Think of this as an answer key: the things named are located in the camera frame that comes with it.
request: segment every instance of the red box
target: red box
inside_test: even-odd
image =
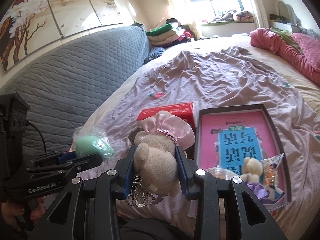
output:
[[[193,129],[196,128],[195,108],[193,102],[143,109],[138,115],[137,121],[141,121],[143,119],[151,117],[161,110],[168,111],[170,114],[180,117],[181,119],[186,121]]]

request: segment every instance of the gray quilted mattress cover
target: gray quilted mattress cover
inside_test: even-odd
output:
[[[47,152],[68,150],[74,129],[143,65],[148,52],[148,39],[137,26],[89,34],[32,61],[0,94],[18,92],[31,106],[27,118],[42,132]],[[23,145],[26,155],[44,153],[31,126]]]

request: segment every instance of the blue patterned cloth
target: blue patterned cloth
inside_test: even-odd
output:
[[[144,60],[143,64],[147,64],[149,61],[160,57],[164,53],[165,49],[160,47],[154,47],[150,50],[148,57]]]

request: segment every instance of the book cover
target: book cover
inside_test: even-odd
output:
[[[245,157],[262,160],[277,155],[261,111],[203,115],[199,167],[220,165],[241,175]]]

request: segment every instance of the flower painting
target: flower painting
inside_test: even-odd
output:
[[[6,71],[55,40],[121,23],[114,0],[15,0],[0,21],[0,58]]]

